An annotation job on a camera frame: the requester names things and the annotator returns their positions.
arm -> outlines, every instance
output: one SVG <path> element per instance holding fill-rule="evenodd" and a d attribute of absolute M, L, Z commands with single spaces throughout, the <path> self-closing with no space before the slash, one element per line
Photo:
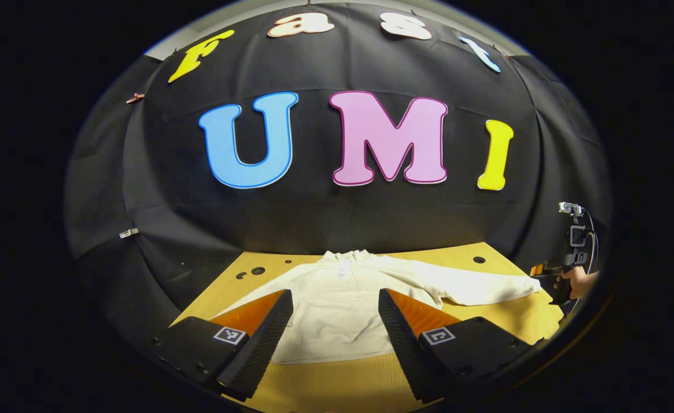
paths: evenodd
<path fill-rule="evenodd" d="M 579 265 L 578 267 L 573 267 L 566 272 L 562 272 L 560 277 L 570 280 L 570 298 L 574 299 L 584 298 L 586 296 L 589 290 L 591 290 L 591 286 L 594 285 L 594 282 L 597 280 L 597 275 L 599 275 L 599 271 L 586 274 L 584 268 Z"/>

letter u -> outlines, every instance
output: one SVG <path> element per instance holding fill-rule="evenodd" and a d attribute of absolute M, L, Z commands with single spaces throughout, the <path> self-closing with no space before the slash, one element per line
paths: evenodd
<path fill-rule="evenodd" d="M 293 158 L 290 131 L 290 107 L 298 102 L 294 92 L 277 92 L 261 96 L 252 106 L 263 113 L 266 123 L 266 159 L 245 164 L 237 156 L 235 119 L 242 113 L 237 104 L 224 105 L 201 115 L 205 130 L 207 156 L 215 178 L 238 189 L 261 188 L 279 180 L 289 170 Z"/>

pink letter m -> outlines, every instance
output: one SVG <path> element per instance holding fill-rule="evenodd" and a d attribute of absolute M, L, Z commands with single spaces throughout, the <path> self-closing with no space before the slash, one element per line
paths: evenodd
<path fill-rule="evenodd" d="M 411 164 L 403 173 L 407 181 L 438 184 L 446 180 L 442 122 L 449 109 L 444 103 L 413 99 L 398 127 L 370 92 L 335 93 L 329 103 L 342 112 L 342 167 L 333 176 L 337 185 L 365 185 L 373 180 L 375 172 L 368 168 L 368 146 L 387 181 L 398 175 L 411 147 Z"/>

wooden table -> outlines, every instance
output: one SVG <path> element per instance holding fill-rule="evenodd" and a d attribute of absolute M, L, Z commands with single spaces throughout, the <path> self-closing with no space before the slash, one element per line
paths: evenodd
<path fill-rule="evenodd" d="M 463 270 L 528 276 L 486 243 L 381 255 Z M 484 258 L 485 262 L 475 262 L 473 258 L 476 256 Z M 316 262 L 321 257 L 244 252 L 173 324 L 189 316 L 211 317 L 287 270 L 299 264 Z M 255 267 L 264 267 L 266 271 L 253 275 L 251 271 Z M 237 279 L 237 274 L 241 272 L 247 274 Z M 543 337 L 550 338 L 559 329 L 563 313 L 558 306 L 549 305 L 551 300 L 546 291 L 542 290 L 517 300 L 484 306 L 460 306 L 444 300 L 442 311 L 461 320 L 481 315 L 519 339 L 533 344 Z M 413 398 L 394 353 L 334 363 L 271 363 L 253 398 L 241 404 L 260 411 L 284 413 L 407 412 L 426 406 Z"/>

white sweatshirt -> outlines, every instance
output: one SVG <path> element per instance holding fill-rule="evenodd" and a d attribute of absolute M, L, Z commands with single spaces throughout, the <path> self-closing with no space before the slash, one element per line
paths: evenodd
<path fill-rule="evenodd" d="M 273 363 L 363 359 L 392 352 L 378 313 L 378 292 L 382 288 L 436 309 L 441 309 L 442 298 L 476 306 L 510 301 L 541 290 L 538 280 L 531 277 L 458 270 L 376 256 L 365 250 L 346 254 L 327 251 L 316 263 L 293 267 L 219 314 L 288 289 L 293 298 L 293 315 L 276 346 Z"/>

